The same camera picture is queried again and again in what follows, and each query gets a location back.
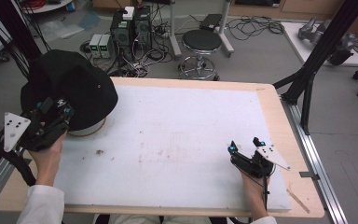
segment person's right hand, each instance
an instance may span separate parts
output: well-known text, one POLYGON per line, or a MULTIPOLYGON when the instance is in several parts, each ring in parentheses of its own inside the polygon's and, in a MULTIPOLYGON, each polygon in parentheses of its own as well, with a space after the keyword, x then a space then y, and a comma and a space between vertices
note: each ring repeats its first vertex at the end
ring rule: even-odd
POLYGON ((252 178, 248 174, 243 173, 242 171, 240 172, 242 176, 243 188, 245 190, 248 204, 251 207, 254 220, 258 220, 261 217, 267 217, 269 214, 264 206, 263 179, 252 178))
POLYGON ((62 141, 65 136, 66 132, 50 148, 38 152, 29 151, 37 167, 36 185, 53 187, 61 159, 62 141))

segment stool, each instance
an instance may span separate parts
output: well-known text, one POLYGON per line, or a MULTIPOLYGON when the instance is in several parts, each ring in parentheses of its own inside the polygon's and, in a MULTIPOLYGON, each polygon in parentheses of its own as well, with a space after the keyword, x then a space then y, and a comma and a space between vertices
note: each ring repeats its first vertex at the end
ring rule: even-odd
POLYGON ((182 43, 185 49, 196 53, 197 56, 187 57, 179 64, 179 78, 181 78, 181 75, 194 79, 214 76, 213 80, 218 81, 220 77, 214 70, 213 62, 204 58, 203 55, 215 53, 220 49, 222 40, 219 35, 207 30, 192 30, 183 35, 182 43))

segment computer tower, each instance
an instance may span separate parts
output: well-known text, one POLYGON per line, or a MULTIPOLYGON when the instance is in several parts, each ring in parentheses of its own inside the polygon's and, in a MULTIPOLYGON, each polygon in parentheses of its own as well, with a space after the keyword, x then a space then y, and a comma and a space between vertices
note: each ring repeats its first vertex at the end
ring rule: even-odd
POLYGON ((134 45, 135 36, 133 21, 123 20, 122 12, 117 11, 113 16, 110 33, 118 61, 124 61, 122 59, 124 57, 127 61, 132 62, 134 60, 132 46, 134 45))
POLYGON ((133 18, 138 49, 152 49, 152 24, 150 20, 150 6, 136 8, 133 18))

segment black cap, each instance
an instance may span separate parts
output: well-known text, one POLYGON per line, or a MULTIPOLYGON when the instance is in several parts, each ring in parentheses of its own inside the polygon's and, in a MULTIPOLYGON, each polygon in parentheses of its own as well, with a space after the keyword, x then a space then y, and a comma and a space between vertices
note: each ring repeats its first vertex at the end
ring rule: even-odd
MULTIPOLYGON (((29 81, 21 89, 23 113, 36 109, 48 97, 64 97, 75 110, 69 131, 86 129, 104 119, 117 104, 110 77, 77 52, 53 49, 30 63, 29 81)), ((54 112, 44 117, 49 123, 54 112)))

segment white sleeve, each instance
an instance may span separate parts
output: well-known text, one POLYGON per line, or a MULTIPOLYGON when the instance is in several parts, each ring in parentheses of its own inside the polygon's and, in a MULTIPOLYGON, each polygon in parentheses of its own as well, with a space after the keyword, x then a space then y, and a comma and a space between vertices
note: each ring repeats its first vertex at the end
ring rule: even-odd
POLYGON ((59 189, 34 185, 28 188, 27 203, 17 224, 60 224, 63 216, 63 192, 59 189))
POLYGON ((252 224, 277 224, 277 220, 275 217, 262 217, 252 222, 252 224))

